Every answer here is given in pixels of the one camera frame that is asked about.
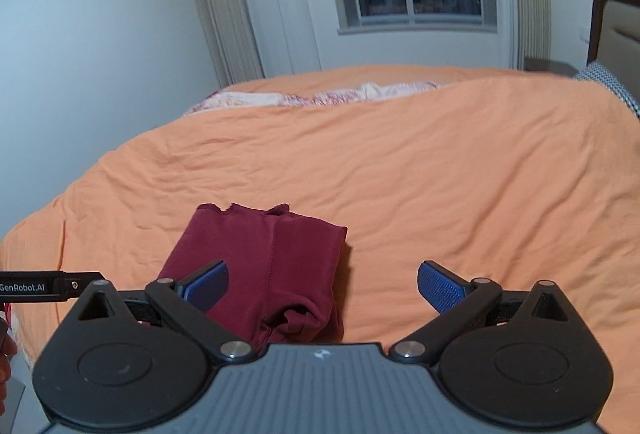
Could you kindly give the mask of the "person's left hand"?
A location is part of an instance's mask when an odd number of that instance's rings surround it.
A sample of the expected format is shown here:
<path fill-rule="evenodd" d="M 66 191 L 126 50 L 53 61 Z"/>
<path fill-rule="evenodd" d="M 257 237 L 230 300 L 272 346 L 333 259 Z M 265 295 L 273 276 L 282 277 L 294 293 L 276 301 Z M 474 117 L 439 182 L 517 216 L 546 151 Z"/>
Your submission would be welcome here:
<path fill-rule="evenodd" d="M 6 406 L 6 384 L 11 379 L 11 360 L 17 354 L 17 346 L 9 333 L 9 326 L 4 319 L 1 320 L 1 344 L 0 344 L 0 410 L 4 414 Z"/>

